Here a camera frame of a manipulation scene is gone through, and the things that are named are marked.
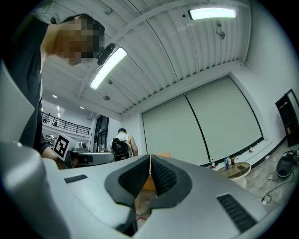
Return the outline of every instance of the backpack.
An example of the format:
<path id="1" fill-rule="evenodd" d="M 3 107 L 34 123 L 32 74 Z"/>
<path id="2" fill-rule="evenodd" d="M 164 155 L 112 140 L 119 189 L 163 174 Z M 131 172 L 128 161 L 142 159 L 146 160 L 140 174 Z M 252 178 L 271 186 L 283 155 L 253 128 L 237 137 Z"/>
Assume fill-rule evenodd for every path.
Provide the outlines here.
<path id="1" fill-rule="evenodd" d="M 115 154 L 115 161 L 124 160 L 133 156 L 130 143 L 125 139 L 114 138 L 111 152 Z"/>

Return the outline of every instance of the fluorescent light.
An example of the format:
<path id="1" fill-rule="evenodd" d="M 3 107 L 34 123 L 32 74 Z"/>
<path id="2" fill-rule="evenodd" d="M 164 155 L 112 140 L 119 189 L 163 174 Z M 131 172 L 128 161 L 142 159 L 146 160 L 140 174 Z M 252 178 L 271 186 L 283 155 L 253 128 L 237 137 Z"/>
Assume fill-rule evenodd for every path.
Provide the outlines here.
<path id="1" fill-rule="evenodd" d="M 211 18 L 211 17 L 232 17 L 235 18 L 235 10 L 220 8 L 220 7 L 207 7 L 198 8 L 188 11 L 192 20 Z"/>
<path id="2" fill-rule="evenodd" d="M 105 62 L 102 68 L 99 70 L 92 83 L 90 84 L 90 88 L 96 90 L 101 82 L 105 79 L 105 77 L 109 74 L 109 72 L 117 65 L 118 62 L 121 61 L 127 55 L 127 52 L 119 47 L 116 52 Z"/>

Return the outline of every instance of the small table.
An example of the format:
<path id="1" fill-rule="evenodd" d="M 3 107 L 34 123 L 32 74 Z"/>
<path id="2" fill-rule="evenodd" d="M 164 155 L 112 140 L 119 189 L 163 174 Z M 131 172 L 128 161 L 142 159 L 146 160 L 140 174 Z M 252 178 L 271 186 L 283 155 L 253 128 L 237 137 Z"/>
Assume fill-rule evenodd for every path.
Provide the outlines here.
<path id="1" fill-rule="evenodd" d="M 222 167 L 218 170 L 219 173 L 228 177 L 236 184 L 246 189 L 246 179 L 244 178 L 251 170 L 251 165 L 247 162 L 237 162 L 235 165 L 230 165 L 229 169 Z"/>

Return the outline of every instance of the floor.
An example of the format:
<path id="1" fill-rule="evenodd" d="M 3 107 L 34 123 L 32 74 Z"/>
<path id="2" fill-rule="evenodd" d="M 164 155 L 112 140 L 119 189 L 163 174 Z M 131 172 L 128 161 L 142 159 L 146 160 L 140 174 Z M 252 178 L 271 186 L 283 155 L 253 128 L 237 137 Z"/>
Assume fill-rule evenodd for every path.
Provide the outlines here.
<path id="1" fill-rule="evenodd" d="M 282 183 L 291 181 L 293 175 L 291 174 L 288 178 L 282 179 L 278 178 L 275 173 L 276 165 L 281 158 L 282 154 L 288 150 L 295 150 L 299 148 L 299 144 L 292 147 L 288 147 L 287 141 L 284 141 L 281 146 L 269 157 L 269 159 L 263 161 L 255 168 L 253 168 L 250 173 L 245 177 L 247 180 L 247 190 L 254 194 L 257 198 L 262 199 L 264 195 L 275 187 L 279 186 Z M 294 180 L 291 183 L 280 186 L 270 193 L 272 199 L 269 203 L 266 204 L 269 211 L 274 210 L 278 205 L 286 203 L 290 197 L 292 189 L 296 186 L 296 182 L 299 177 L 299 165 L 296 165 L 294 170 Z M 267 180 L 268 178 L 276 180 L 273 182 Z"/>

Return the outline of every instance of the cable wire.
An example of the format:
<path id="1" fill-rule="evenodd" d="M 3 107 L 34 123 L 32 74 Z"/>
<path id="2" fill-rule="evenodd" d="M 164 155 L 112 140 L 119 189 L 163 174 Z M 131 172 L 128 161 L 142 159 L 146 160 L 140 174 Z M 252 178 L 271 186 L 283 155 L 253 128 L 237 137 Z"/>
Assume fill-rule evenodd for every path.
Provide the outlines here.
<path id="1" fill-rule="evenodd" d="M 293 182 L 293 179 L 294 179 L 294 172 L 292 171 L 292 174 L 293 174 L 293 178 L 292 178 L 292 180 L 290 180 L 290 181 L 287 181 L 287 182 L 285 182 L 285 183 L 282 183 L 282 184 L 280 184 L 279 186 L 277 186 L 276 188 L 274 188 L 274 189 L 272 189 L 271 191 L 269 191 L 269 192 L 267 192 L 264 196 L 263 196 L 263 198 L 262 198 L 262 200 L 261 201 L 263 201 L 264 199 L 265 199 L 265 197 L 270 197 L 270 200 L 268 201 L 268 202 L 266 202 L 267 204 L 269 203 L 269 202 L 271 202 L 271 200 L 272 200 L 272 197 L 271 197 L 271 195 L 269 195 L 269 193 L 271 193 L 271 192 L 273 192 L 274 190 L 276 190 L 277 188 L 279 188 L 280 186 L 282 186 L 282 185 L 284 185 L 284 184 L 287 184 L 287 183 L 291 183 L 291 182 Z M 271 181 L 274 181 L 274 182 L 276 182 L 277 181 L 277 179 L 278 179 L 278 177 L 277 177 L 277 179 L 276 180 L 273 180 L 273 179 L 269 179 L 268 178 L 268 176 L 267 176 L 267 179 L 268 180 L 271 180 Z"/>

